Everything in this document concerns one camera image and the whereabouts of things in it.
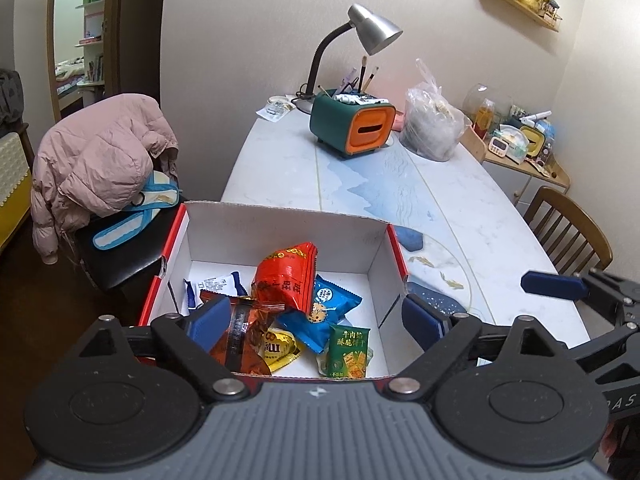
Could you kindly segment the glass bottle with yellow label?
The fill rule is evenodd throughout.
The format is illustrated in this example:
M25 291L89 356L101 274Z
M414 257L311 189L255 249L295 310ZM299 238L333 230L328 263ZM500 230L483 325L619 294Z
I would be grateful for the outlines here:
M490 99L484 99L483 103L478 108L474 122L472 125L473 131L480 139L484 139L488 130L494 121L495 117L495 103Z

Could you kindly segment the white kitchen timer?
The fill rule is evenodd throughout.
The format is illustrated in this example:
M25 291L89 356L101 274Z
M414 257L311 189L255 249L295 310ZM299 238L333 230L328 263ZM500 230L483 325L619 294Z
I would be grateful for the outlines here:
M492 136L488 143L488 151L500 158L506 157L509 148L510 144L500 136Z

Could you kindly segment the yellow tissue box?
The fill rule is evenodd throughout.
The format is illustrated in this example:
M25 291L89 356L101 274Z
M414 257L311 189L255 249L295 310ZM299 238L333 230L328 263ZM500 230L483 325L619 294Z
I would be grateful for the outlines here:
M544 147L546 137L536 128L532 128L526 125L522 125L520 130L528 140L527 156L529 158L537 157Z

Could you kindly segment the wooden chair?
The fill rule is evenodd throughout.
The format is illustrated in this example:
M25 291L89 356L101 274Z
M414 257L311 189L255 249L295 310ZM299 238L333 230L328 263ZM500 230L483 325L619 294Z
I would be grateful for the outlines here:
M554 188L537 191L524 220L559 274L605 270L613 261L612 247L597 223Z

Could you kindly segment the red snack bag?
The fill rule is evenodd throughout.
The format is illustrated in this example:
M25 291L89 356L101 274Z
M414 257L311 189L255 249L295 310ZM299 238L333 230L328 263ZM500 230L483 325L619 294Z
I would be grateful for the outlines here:
M307 314L311 310L318 249L311 242L278 249L258 264L253 296Z

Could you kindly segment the red cardboard box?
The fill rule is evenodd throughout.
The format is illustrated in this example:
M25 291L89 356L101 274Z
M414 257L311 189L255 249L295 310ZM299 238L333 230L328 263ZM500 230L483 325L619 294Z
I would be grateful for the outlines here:
M408 269L390 224L329 212L189 202L179 206L140 315L188 312L189 286L236 273L248 294L321 318L314 281L360 297L346 318L369 332L370 377L400 372L421 352L402 326Z

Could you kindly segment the green cracker packet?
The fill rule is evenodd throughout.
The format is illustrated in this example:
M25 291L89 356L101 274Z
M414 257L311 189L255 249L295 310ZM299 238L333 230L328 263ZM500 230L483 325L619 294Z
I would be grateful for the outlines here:
M331 325L326 348L318 356L321 376L340 379L364 379L372 358L368 328Z

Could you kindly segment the white blue snack packet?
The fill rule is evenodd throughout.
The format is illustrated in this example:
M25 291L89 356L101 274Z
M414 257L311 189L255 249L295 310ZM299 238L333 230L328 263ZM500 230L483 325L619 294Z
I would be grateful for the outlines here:
M204 278L199 282L184 281L184 286L186 286L186 308L189 311L198 310L213 294L229 297L247 295L238 271L213 278Z

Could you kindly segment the brown foil snack bag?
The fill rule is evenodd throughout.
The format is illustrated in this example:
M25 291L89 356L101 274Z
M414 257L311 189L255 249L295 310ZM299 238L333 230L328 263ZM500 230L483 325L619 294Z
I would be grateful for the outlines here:
M233 373L270 376L262 359L265 332L284 304L213 294L194 312L188 335Z

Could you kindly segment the yellow candy packet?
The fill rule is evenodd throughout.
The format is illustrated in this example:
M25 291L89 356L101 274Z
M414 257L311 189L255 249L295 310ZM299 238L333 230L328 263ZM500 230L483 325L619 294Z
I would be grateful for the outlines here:
M287 330L270 327L265 332L262 359L266 362L271 374L293 363L302 352L303 345Z

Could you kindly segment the blue cookie packet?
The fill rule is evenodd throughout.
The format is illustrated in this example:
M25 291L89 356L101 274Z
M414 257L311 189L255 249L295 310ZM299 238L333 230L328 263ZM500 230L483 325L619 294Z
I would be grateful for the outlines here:
M277 323L290 332L311 352L320 354L330 339L330 328L340 322L348 312L361 304L362 298L319 274L314 279L311 310L291 310L280 314Z

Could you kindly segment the white wooden cabinet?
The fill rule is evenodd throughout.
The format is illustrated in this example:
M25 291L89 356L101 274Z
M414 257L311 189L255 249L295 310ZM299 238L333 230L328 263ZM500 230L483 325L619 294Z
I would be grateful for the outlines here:
M555 188L562 194L570 189L570 178L557 162L552 162L550 174L545 176L530 162L517 164L510 158L491 153L472 128L465 130L461 144L482 164L520 214L526 213L542 186Z

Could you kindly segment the pink jacket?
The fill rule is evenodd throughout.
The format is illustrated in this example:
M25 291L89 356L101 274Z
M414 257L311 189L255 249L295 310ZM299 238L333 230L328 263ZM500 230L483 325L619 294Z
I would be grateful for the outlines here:
M92 216L118 214L153 171L178 183L178 140L150 96L124 93L58 122L42 138L32 167L32 241L45 264L60 239Z

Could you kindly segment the blue white bag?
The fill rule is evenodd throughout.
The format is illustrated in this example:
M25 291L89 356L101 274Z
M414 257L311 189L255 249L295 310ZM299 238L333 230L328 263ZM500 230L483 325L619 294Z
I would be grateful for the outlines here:
M167 174L153 171L132 202L122 211L125 218L97 232L93 246L109 250L120 246L140 234L162 209L175 207L179 203L180 191L177 183Z

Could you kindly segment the silver desk lamp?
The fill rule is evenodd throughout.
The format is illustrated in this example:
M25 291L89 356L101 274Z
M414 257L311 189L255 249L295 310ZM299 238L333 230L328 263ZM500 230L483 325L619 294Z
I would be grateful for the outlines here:
M307 115L311 113L326 51L334 53L344 68L348 68L347 62L356 51L370 58L389 47L403 33L399 25L370 10L364 4L351 4L346 11L344 23L331 30L314 50L307 79L299 87L294 98L296 108Z

